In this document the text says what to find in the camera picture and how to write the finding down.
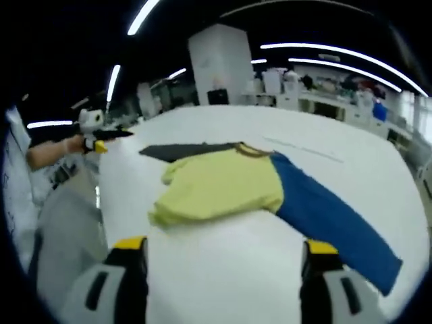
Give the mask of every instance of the desk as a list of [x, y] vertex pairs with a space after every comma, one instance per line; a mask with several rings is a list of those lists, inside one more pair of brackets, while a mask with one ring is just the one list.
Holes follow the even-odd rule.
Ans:
[[246, 141], [286, 154], [358, 211], [404, 264], [379, 305], [394, 319], [429, 264], [421, 199], [391, 143], [321, 116], [270, 107], [176, 109], [109, 143], [101, 158], [108, 246], [148, 234], [149, 323], [300, 323], [302, 236], [264, 211], [163, 232], [146, 213], [166, 190], [149, 144]]

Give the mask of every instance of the ceiling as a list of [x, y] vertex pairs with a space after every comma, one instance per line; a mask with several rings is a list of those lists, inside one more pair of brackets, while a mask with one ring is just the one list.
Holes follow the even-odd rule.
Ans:
[[[138, 33], [127, 36], [143, 0], [63, 0], [49, 6], [40, 1], [28, 5], [16, 1], [8, 15], [10, 33], [4, 40], [5, 106], [28, 93], [22, 108], [26, 121], [67, 117], [74, 103], [107, 88], [115, 64], [121, 64], [122, 69], [114, 99], [122, 97], [139, 81], [164, 78], [190, 67], [188, 38], [216, 22], [246, 30], [254, 59], [317, 58], [322, 52], [260, 49], [265, 43], [334, 45], [380, 59], [429, 87], [425, 75], [432, 72], [428, 60], [432, 49], [423, 41], [427, 18], [416, 6], [341, 0], [371, 15], [329, 1], [276, 1], [224, 15], [256, 2], [274, 1], [161, 0]], [[410, 53], [401, 52], [390, 29], [393, 25], [410, 44], [408, 48], [422, 68], [412, 61]], [[352, 57], [341, 58], [347, 65], [375, 72], [407, 88], [381, 68]]]

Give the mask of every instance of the white shirt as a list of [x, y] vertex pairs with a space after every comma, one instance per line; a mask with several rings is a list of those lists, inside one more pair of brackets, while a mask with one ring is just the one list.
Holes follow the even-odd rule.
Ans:
[[5, 142], [1, 183], [7, 226], [20, 262], [28, 271], [38, 223], [38, 214], [51, 191], [47, 170], [31, 172], [26, 153], [31, 139], [16, 108], [6, 113], [10, 124]]

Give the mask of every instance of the ceiling light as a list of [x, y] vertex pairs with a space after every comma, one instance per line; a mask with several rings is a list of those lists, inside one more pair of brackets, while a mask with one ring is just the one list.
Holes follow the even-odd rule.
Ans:
[[178, 70], [177, 72], [174, 72], [172, 75], [170, 75], [170, 76], [168, 77], [168, 80], [172, 80], [172, 79], [174, 79], [176, 76], [179, 76], [180, 74], [183, 74], [184, 72], [186, 72], [186, 69]]
[[148, 0], [141, 8], [138, 15], [135, 17], [134, 22], [132, 22], [132, 25], [130, 25], [128, 30], [128, 35], [132, 36], [135, 35], [136, 32], [138, 32], [138, 29], [140, 29], [141, 24], [144, 22], [144, 20], [149, 16], [150, 12], [153, 10], [154, 7], [158, 4], [160, 0]]
[[120, 72], [120, 65], [116, 65], [113, 68], [113, 73], [111, 74], [111, 79], [109, 81], [109, 86], [108, 86], [108, 93], [107, 93], [107, 102], [110, 103], [111, 99], [113, 98], [113, 92], [114, 92], [114, 86], [115, 86], [115, 81], [117, 80], [117, 77], [119, 75]]
[[403, 74], [402, 72], [396, 70], [395, 68], [391, 67], [390, 65], [381, 62], [377, 59], [374, 59], [373, 57], [370, 57], [368, 55], [350, 51], [349, 49], [342, 49], [340, 47], [334, 47], [329, 45], [319, 45], [319, 44], [307, 44], [307, 43], [280, 43], [280, 44], [267, 44], [267, 45], [261, 45], [262, 49], [277, 49], [282, 47], [303, 47], [307, 49], [324, 49], [327, 51], [334, 51], [338, 53], [348, 54], [355, 57], [359, 57], [361, 59], [364, 59], [366, 61], [369, 61], [371, 63], [377, 64], [381, 66], [382, 68], [386, 69], [387, 71], [390, 71], [391, 73], [397, 75], [399, 78], [403, 79], [405, 82], [407, 82], [409, 85], [411, 85], [414, 89], [419, 91], [423, 96], [428, 97], [429, 95], [414, 81], [412, 81], [408, 76]]
[[252, 64], [258, 64], [258, 63], [267, 63], [266, 59], [253, 59], [250, 61]]
[[64, 126], [72, 125], [72, 120], [53, 120], [53, 121], [40, 121], [37, 123], [30, 123], [27, 128], [31, 130], [32, 128], [47, 127], [47, 126]]
[[333, 66], [335, 68], [340, 68], [340, 69], [344, 69], [344, 70], [348, 70], [348, 71], [352, 71], [358, 74], [362, 74], [363, 76], [367, 76], [368, 78], [374, 79], [382, 84], [385, 84], [386, 86], [398, 91], [398, 92], [402, 92], [402, 89], [399, 88], [398, 86], [395, 86], [394, 84], [385, 81], [383, 78], [380, 78], [379, 76], [375, 76], [369, 72], [360, 70], [360, 69], [356, 69], [355, 67], [350, 67], [347, 65], [343, 65], [343, 64], [339, 64], [339, 63], [333, 63], [333, 62], [326, 62], [326, 61], [319, 61], [317, 59], [289, 59], [288, 61], [290, 62], [298, 62], [298, 63], [311, 63], [311, 64], [321, 64], [321, 65], [328, 65], [328, 66]]

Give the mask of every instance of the black cloth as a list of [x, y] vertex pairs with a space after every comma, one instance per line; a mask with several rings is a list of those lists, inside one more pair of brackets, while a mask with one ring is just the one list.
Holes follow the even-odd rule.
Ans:
[[184, 157], [230, 150], [233, 149], [235, 145], [236, 143], [150, 145], [141, 150], [140, 154], [172, 163]]

